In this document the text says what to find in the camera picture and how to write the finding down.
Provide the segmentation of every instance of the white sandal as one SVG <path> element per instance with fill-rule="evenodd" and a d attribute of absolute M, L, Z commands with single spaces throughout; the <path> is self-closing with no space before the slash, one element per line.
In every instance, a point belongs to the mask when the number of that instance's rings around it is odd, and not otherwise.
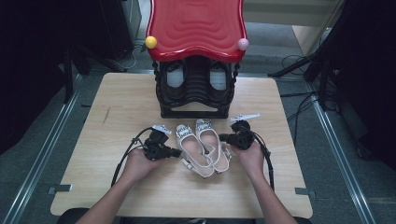
<path fill-rule="evenodd" d="M 203 178 L 207 178 L 215 172 L 212 160 L 205 153 L 204 147 L 192 133 L 189 126 L 180 124 L 177 126 L 177 146 L 182 151 L 183 163 Z"/>
<path fill-rule="evenodd" d="M 195 123 L 195 129 L 198 140 L 209 151 L 216 173 L 220 174 L 228 170 L 231 153 L 228 148 L 222 147 L 218 134 L 212 128 L 212 123 L 207 120 L 198 119 Z"/>

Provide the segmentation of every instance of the wire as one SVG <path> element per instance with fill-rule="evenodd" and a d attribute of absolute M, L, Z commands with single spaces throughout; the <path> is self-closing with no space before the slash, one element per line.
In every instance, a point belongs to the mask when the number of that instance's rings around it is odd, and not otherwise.
<path fill-rule="evenodd" d="M 251 133 L 253 135 L 253 137 L 257 140 L 257 142 L 260 144 L 260 147 L 262 149 L 262 154 L 263 154 L 265 160 L 267 161 L 267 165 L 268 165 L 268 174 L 270 176 L 270 186 L 273 190 L 275 190 L 274 167 L 273 167 L 273 165 L 271 163 L 271 159 L 270 159 L 271 152 L 268 150 L 267 146 L 265 145 L 264 140 L 262 139 L 262 137 L 259 134 L 254 133 L 249 128 L 246 128 L 243 126 L 241 126 L 240 128 L 243 128 L 245 131 L 248 131 L 249 133 Z"/>
<path fill-rule="evenodd" d="M 134 149 L 136 149 L 136 148 L 138 148 L 138 147 L 143 147 L 143 146 L 144 146 L 144 144 L 142 143 L 142 141 L 140 140 L 139 137 L 140 137 L 140 135 L 142 135 L 144 132 L 146 132 L 146 131 L 148 131 L 148 130 L 153 130 L 153 129 L 152 129 L 151 127 L 146 128 L 146 129 L 144 129 L 143 131 L 141 131 L 135 138 L 132 139 L 131 144 L 127 147 L 127 149 L 125 150 L 124 154 L 122 155 L 122 158 L 121 158 L 121 160 L 120 160 L 120 163 L 117 165 L 116 171 L 114 172 L 113 179 L 112 179 L 112 181 L 111 181 L 111 187 L 116 183 L 117 176 L 119 176 L 119 172 L 120 172 L 120 168 L 121 168 L 121 166 L 122 166 L 122 163 L 123 163 L 123 161 L 125 160 L 125 158 L 129 155 L 129 153 L 130 153 L 132 150 L 134 150 Z M 140 145 L 131 149 L 131 147 L 132 147 L 134 144 L 136 144 L 137 142 L 139 142 Z"/>
<path fill-rule="evenodd" d="M 114 62 L 116 65 L 118 65 L 119 67 L 123 68 L 123 69 L 130 69 L 130 68 L 133 68 L 133 67 L 136 65 L 136 62 L 137 62 L 137 59 L 136 59 L 136 57 L 134 56 L 134 51 L 137 50 L 137 49 L 142 49 L 142 46 L 139 45 L 139 46 L 135 47 L 134 50 L 132 50 L 132 56 L 133 56 L 133 58 L 134 58 L 134 63 L 133 63 L 131 66 L 124 66 L 124 65 L 122 65 L 122 64 L 117 63 L 116 61 L 113 61 L 113 62 Z"/>
<path fill-rule="evenodd" d="M 296 119 L 294 123 L 294 135 L 293 135 L 293 144 L 296 146 L 297 143 L 297 127 L 298 127 L 298 116 L 301 112 L 305 111 L 308 109 L 314 102 L 317 100 L 311 101 L 304 105 L 305 101 L 307 101 L 312 95 L 317 94 L 317 91 L 310 91 L 310 92 L 305 92 L 305 93 L 290 93 L 290 94 L 284 94 L 281 95 L 281 97 L 290 97 L 290 96 L 299 96 L 299 95 L 307 95 L 305 98 L 300 102 L 297 112 L 290 115 L 288 117 L 288 122 L 290 122 L 292 119 Z"/>

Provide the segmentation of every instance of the wooden table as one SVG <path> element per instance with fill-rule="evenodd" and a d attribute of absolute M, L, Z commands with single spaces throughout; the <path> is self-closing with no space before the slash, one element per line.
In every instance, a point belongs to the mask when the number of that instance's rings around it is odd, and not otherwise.
<path fill-rule="evenodd" d="M 189 104 L 184 110 L 204 108 Z M 300 164 L 291 140 L 282 103 L 274 80 L 239 77 L 230 117 L 260 113 L 250 119 L 272 152 L 276 194 L 293 216 L 311 217 Z M 231 133 L 228 119 L 212 119 L 217 133 Z M 155 95 L 154 75 L 106 74 L 92 104 L 61 184 L 73 184 L 57 192 L 53 215 L 73 207 L 92 207 L 110 188 L 117 164 L 134 138 L 144 128 L 165 124 L 173 133 L 166 145 L 177 147 L 176 126 L 194 127 L 194 119 L 162 119 Z M 144 141 L 149 136 L 143 135 Z M 264 173 L 268 177 L 267 165 Z M 160 169 L 135 185 L 125 199 L 123 217 L 262 217 L 254 190 L 238 158 L 233 154 L 228 171 L 202 179 L 187 169 L 180 158 L 171 158 Z"/>

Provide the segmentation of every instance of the hand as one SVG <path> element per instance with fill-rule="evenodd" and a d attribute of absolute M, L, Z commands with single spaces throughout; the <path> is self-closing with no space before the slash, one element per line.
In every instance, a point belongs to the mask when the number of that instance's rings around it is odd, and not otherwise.
<path fill-rule="evenodd" d="M 142 148 L 134 149 L 127 158 L 120 180 L 133 184 L 143 179 L 149 172 L 165 163 L 165 159 L 150 161 Z"/>
<path fill-rule="evenodd" d="M 231 146 L 233 152 L 239 157 L 245 171 L 249 178 L 255 175 L 262 175 L 262 167 L 264 165 L 264 156 L 262 154 L 261 146 L 254 141 L 250 148 L 242 150 L 239 147 Z"/>

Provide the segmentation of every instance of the black cable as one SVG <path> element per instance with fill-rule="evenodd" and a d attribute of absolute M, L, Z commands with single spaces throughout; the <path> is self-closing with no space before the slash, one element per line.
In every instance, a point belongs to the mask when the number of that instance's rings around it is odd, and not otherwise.
<path fill-rule="evenodd" d="M 298 106 L 298 109 L 297 109 L 297 112 L 295 113 L 295 123 L 294 123 L 294 139 L 293 139 L 293 144 L 296 146 L 296 143 L 297 143 L 297 125 L 298 125 L 298 116 L 299 116 L 299 114 L 301 113 L 301 111 L 302 111 L 302 106 L 303 106 L 303 104 L 304 104 L 304 102 L 306 101 L 306 100 L 308 100 L 312 95 L 313 95 L 314 93 L 313 92 L 311 92 L 310 94 L 308 94 L 301 102 L 300 102 L 300 104 L 299 104 L 299 106 Z"/>
<path fill-rule="evenodd" d="M 129 153 L 136 149 L 137 147 L 142 147 L 143 143 L 142 141 L 139 139 L 140 135 L 142 135 L 144 132 L 148 131 L 148 130 L 153 130 L 151 127 L 144 129 L 143 131 L 141 131 L 135 138 L 132 139 L 131 144 L 127 147 L 127 149 L 125 150 L 124 154 L 122 155 L 122 158 L 120 160 L 120 163 L 117 165 L 116 171 L 114 172 L 113 175 L 113 179 L 111 181 L 111 187 L 113 187 L 113 185 L 116 183 L 117 180 L 117 176 L 119 176 L 119 172 L 120 172 L 120 168 L 122 166 L 123 161 L 125 160 L 125 158 L 129 155 Z M 137 142 L 140 143 L 140 146 L 134 147 L 131 149 L 131 147 L 136 144 Z"/>
<path fill-rule="evenodd" d="M 265 145 L 264 140 L 262 139 L 262 137 L 257 134 L 254 133 L 253 131 L 251 131 L 250 129 L 241 126 L 241 128 L 245 129 L 246 131 L 248 131 L 249 133 L 251 133 L 253 135 L 253 137 L 257 140 L 257 142 L 260 145 L 260 148 L 262 149 L 262 154 L 265 158 L 265 160 L 267 161 L 267 165 L 268 165 L 268 174 L 270 176 L 270 186 L 273 190 L 275 190 L 275 184 L 274 184 L 274 167 L 271 163 L 271 159 L 270 159 L 270 154 L 271 152 L 268 150 L 267 146 Z"/>

